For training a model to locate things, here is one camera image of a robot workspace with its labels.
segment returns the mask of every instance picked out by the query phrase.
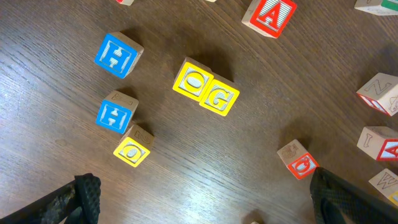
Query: wooden floor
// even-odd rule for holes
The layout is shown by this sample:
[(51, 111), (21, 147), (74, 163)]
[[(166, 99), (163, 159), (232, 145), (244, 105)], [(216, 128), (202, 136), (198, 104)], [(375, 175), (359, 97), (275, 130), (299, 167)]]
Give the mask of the wooden floor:
[[(398, 75), (398, 17), (354, 10), (355, 0), (295, 0), (277, 40), (241, 23), (251, 0), (2, 0), (0, 217), (92, 172), (100, 223), (314, 223), (311, 177), (296, 180), (276, 151), (297, 138), (318, 163), (387, 201), (368, 180), (396, 162), (356, 147), (364, 126), (398, 117), (355, 94), (377, 72)], [(145, 47), (121, 80), (94, 64), (105, 34)], [(233, 80), (227, 117), (172, 90), (186, 56)], [(139, 100), (133, 121), (152, 133), (132, 168), (121, 138), (95, 125), (113, 90)]]

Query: wood grain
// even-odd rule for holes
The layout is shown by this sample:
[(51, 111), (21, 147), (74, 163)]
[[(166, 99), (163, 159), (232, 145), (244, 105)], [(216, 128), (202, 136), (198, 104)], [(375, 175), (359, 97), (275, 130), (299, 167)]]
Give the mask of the wood grain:
[[(398, 17), (355, 0), (296, 0), (277, 40), (241, 23), (251, 0), (3, 0), (0, 7), (0, 217), (92, 172), (100, 223), (314, 223), (311, 178), (277, 150), (298, 139), (317, 162), (388, 202), (368, 180), (396, 162), (356, 147), (364, 126), (398, 130), (355, 94), (377, 72), (398, 75)], [(145, 52), (120, 80), (95, 65), (109, 32)], [(172, 90), (185, 57), (241, 92), (219, 116)], [(112, 155), (121, 135), (95, 125), (119, 90), (156, 137), (137, 168)]]

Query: wooden block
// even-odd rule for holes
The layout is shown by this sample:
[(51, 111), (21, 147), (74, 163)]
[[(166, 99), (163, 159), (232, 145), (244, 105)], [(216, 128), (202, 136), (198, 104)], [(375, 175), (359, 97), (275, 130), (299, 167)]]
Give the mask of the wooden block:
[(357, 0), (355, 9), (377, 16), (398, 15), (397, 0)]
[(389, 169), (384, 169), (374, 176), (369, 183), (380, 193), (388, 198), (394, 205), (398, 206), (398, 176)]
[(213, 75), (214, 79), (211, 81), (199, 105), (212, 112), (226, 116), (240, 92), (236, 89), (236, 85), (233, 82), (215, 73)]
[(277, 153), (298, 180), (304, 179), (319, 166), (311, 154), (296, 139), (279, 149)]
[(144, 52), (143, 46), (120, 32), (106, 34), (94, 62), (119, 78), (125, 78)]
[(153, 135), (133, 124), (113, 154), (129, 165), (137, 167), (150, 154), (154, 139)]
[(137, 106), (138, 100), (121, 92), (112, 91), (102, 102), (96, 124), (124, 134)]
[(186, 57), (175, 78), (173, 90), (195, 101), (200, 101), (213, 78), (210, 68)]
[(134, 2), (134, 0), (116, 0), (118, 3), (131, 6), (131, 4)]
[(242, 23), (266, 37), (278, 38), (296, 8), (291, 0), (253, 0)]
[(392, 116), (398, 112), (398, 77), (378, 73), (357, 92), (370, 107)]
[(398, 161), (398, 132), (388, 127), (364, 127), (357, 147), (377, 161)]

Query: red block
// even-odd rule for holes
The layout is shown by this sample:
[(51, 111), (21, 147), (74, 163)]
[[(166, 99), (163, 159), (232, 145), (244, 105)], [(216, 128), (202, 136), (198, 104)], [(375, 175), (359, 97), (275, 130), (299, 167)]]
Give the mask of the red block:
[(398, 77), (378, 73), (356, 93), (367, 105), (384, 114), (398, 113)]
[(398, 161), (398, 131), (388, 127), (364, 127), (357, 146), (377, 161)]
[(253, 0), (242, 23), (266, 37), (278, 38), (296, 8), (290, 0)]
[(279, 149), (277, 153), (298, 180), (312, 174), (319, 166), (311, 154), (296, 139)]

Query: letter a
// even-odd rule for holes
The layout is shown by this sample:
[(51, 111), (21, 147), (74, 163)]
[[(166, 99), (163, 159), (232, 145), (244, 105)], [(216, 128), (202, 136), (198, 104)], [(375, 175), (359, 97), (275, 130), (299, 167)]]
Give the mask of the letter a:
[(275, 30), (278, 30), (279, 11), (280, 11), (280, 2), (278, 2), (272, 9), (270, 9), (263, 16), (259, 16), (259, 19), (266, 23), (267, 18), (270, 18), (271, 21), (268, 25), (274, 28)]

